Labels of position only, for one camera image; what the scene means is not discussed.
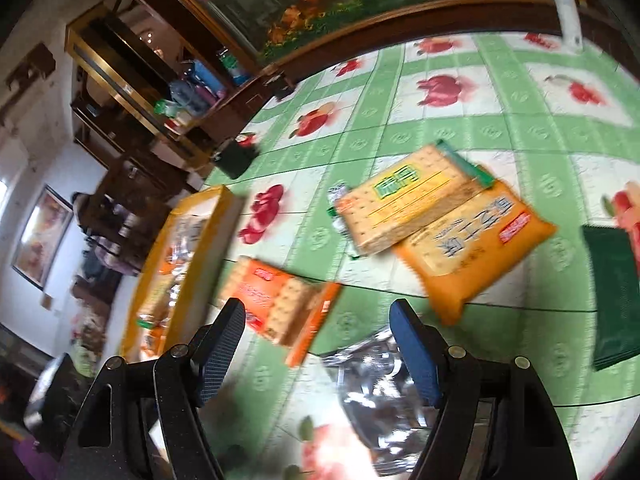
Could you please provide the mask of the green yellow Weidan cracker pack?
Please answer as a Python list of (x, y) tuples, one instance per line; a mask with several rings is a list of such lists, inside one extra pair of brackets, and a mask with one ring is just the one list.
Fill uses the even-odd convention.
[(328, 213), (356, 259), (390, 249), (490, 188), (495, 177), (438, 139), (351, 188), (332, 185)]

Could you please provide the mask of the framed wall picture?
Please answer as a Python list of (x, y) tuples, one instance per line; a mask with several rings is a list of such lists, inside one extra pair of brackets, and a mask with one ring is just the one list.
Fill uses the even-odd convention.
[(40, 290), (47, 283), (72, 217), (72, 205), (45, 185), (32, 207), (12, 258), (12, 269)]

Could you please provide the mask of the white spray bottle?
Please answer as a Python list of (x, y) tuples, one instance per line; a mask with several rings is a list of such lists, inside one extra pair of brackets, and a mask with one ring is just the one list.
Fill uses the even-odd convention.
[(567, 49), (582, 52), (582, 25), (574, 0), (554, 0), (560, 22), (563, 42)]

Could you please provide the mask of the black round canister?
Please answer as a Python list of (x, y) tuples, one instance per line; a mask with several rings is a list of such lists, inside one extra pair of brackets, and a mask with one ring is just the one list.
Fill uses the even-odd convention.
[(257, 134), (239, 133), (235, 138), (222, 142), (212, 156), (214, 166), (231, 180), (246, 173), (258, 156)]

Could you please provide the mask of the yellow snack storage box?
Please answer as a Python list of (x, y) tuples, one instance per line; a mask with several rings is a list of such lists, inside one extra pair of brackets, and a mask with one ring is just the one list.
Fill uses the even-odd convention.
[(217, 185), (170, 212), (131, 300), (119, 350), (127, 361), (155, 359), (204, 324), (242, 209), (242, 197)]

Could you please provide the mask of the silver foil snack bag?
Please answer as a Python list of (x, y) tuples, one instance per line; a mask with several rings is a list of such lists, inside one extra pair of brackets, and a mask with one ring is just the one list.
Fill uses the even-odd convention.
[(382, 328), (324, 354), (323, 366), (356, 435), (381, 476), (413, 470), (435, 428), (438, 409), (420, 398), (392, 331)]

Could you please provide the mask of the dark wooden shelf cabinet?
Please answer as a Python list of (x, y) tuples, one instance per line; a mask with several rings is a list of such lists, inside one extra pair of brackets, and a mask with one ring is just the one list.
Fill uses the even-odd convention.
[(132, 22), (103, 3), (67, 24), (65, 51), (78, 71), (70, 107), (86, 130), (81, 143), (138, 148), (202, 177), (276, 88), (259, 77), (213, 89), (201, 76), (207, 65), (170, 27), (150, 14)]

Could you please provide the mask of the dark green cloth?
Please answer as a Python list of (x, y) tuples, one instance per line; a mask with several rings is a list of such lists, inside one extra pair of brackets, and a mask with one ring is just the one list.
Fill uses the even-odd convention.
[(597, 328), (592, 365), (595, 370), (639, 354), (639, 278), (626, 231), (582, 226), (596, 293)]

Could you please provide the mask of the green fruit pattern tablecloth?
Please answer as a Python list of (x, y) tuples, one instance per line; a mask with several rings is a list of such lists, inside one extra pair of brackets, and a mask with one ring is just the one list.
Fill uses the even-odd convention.
[(582, 238), (586, 224), (611, 223), (602, 200), (639, 177), (639, 87), (612, 58), (533, 32), (412, 40), (311, 76), (283, 102), (269, 102), (245, 133), (260, 147), (254, 164), (235, 180), (214, 171), (207, 184), (247, 200), (274, 188), (284, 194), (259, 240), (232, 237), (227, 262), (253, 257), (341, 290), (301, 367), (244, 333), (224, 388), (201, 412), (231, 478), (309, 477), (347, 425), (322, 354), (384, 327), (399, 297), (434, 322), (420, 282), (392, 252), (349, 257), (328, 192), (440, 139), (556, 226), (442, 334), (482, 359), (527, 356), (578, 477), (596, 478), (612, 464), (639, 415), (639, 362), (600, 372), (591, 365), (597, 304)]

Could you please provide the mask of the orange soda cracker bag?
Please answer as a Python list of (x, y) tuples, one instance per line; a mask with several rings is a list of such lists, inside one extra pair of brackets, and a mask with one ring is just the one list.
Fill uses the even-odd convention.
[(394, 246), (445, 325), (556, 232), (509, 185), (490, 188)]

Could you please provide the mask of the red orange cracker pack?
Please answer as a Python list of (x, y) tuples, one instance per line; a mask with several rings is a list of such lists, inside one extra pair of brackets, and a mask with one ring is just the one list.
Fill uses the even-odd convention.
[(222, 307), (235, 298), (244, 304), (245, 321), (258, 335), (288, 349), (285, 364), (298, 367), (340, 293), (335, 282), (318, 282), (241, 257), (216, 297)]

